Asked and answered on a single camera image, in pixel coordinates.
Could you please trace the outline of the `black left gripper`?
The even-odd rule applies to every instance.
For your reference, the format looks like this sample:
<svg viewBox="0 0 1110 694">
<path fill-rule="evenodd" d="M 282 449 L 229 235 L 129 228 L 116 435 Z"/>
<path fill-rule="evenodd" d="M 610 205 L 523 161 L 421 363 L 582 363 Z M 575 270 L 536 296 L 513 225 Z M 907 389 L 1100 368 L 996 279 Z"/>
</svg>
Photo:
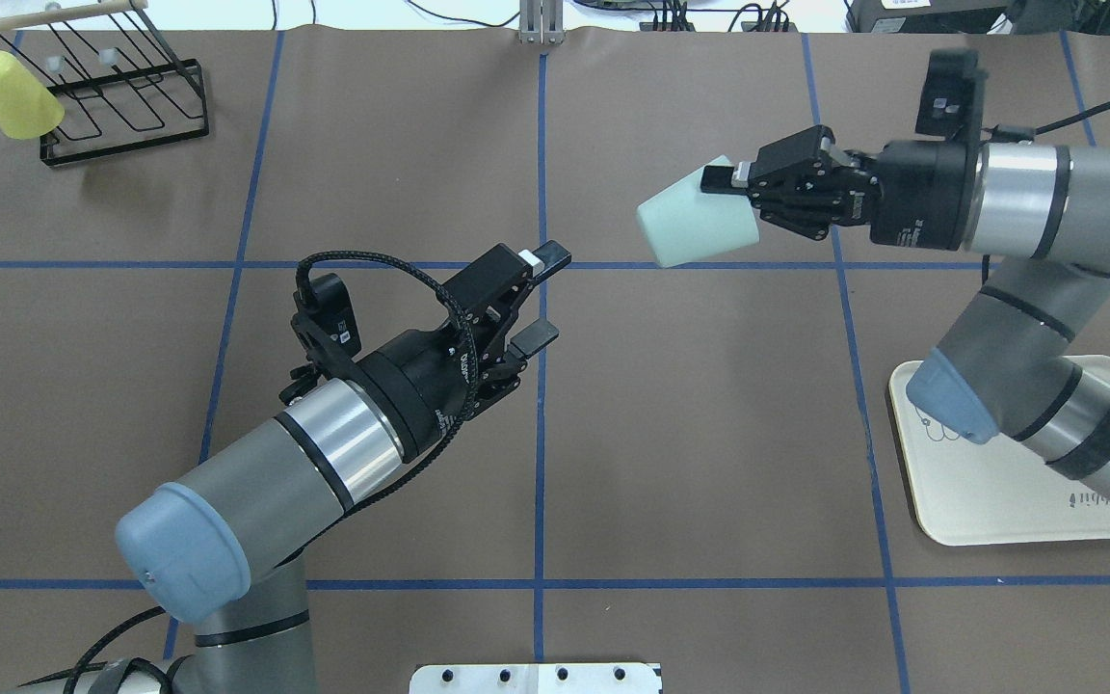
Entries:
<svg viewBox="0 0 1110 694">
<path fill-rule="evenodd" d="M 414 460 L 448 436 L 455 420 L 471 420 L 519 386 L 519 374 L 561 331 L 534 321 L 508 336 L 534 289 L 571 264 L 558 241 L 515 251 L 498 243 L 444 284 L 457 300 L 474 343 L 455 322 L 406 330 L 357 361 L 357 382 L 376 399 L 397 432 L 402 457 Z"/>
</svg>

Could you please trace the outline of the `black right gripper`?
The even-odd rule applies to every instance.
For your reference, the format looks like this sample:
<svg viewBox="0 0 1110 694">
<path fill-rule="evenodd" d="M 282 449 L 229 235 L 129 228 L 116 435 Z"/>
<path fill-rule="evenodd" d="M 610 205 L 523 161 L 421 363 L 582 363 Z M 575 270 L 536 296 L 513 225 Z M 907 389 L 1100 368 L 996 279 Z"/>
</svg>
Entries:
<svg viewBox="0 0 1110 694">
<path fill-rule="evenodd" d="M 749 195 L 759 220 L 807 240 L 867 227 L 882 247 L 956 251 L 972 194 L 976 145 L 894 141 L 869 154 L 842 149 L 815 124 L 761 145 L 751 162 L 708 164 L 702 192 Z"/>
</svg>

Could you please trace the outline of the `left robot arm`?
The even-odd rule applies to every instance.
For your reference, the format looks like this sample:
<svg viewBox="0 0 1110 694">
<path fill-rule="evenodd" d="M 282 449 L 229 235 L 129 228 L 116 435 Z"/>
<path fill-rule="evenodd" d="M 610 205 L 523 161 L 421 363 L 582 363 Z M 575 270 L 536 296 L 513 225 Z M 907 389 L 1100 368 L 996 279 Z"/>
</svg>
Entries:
<svg viewBox="0 0 1110 694">
<path fill-rule="evenodd" d="M 362 353 L 351 294 L 321 262 L 414 276 L 446 316 Z M 396 493 L 465 423 L 519 386 L 559 331 L 519 309 L 571 263 L 559 242 L 493 247 L 450 280 L 396 257 L 329 251 L 300 260 L 292 330 L 305 360 L 281 412 L 120 519 L 120 556 L 155 606 L 110 628 L 75 664 L 22 693 L 314 693 L 304 550 Z"/>
</svg>

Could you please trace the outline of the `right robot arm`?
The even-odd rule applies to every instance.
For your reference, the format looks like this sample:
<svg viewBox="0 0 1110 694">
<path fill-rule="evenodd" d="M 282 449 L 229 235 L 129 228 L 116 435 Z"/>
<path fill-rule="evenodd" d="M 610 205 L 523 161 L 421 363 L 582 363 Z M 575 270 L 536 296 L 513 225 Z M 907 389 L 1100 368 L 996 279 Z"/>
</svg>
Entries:
<svg viewBox="0 0 1110 694">
<path fill-rule="evenodd" d="M 696 181 L 813 240 L 868 225 L 877 245 L 999 257 L 907 398 L 973 443 L 1017 440 L 1110 500 L 1110 382 L 1066 355 L 1110 298 L 1110 149 L 957 133 L 869 154 L 814 125 Z"/>
</svg>

